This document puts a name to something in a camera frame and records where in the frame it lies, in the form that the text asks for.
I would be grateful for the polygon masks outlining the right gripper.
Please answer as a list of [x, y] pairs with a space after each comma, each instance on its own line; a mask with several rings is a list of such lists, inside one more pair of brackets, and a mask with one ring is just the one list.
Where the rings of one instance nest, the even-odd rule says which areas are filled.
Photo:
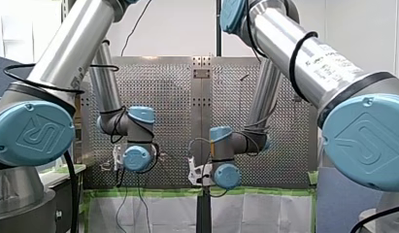
[[215, 186], [215, 183], [210, 175], [203, 175], [201, 178], [198, 179], [198, 184], [202, 187]]

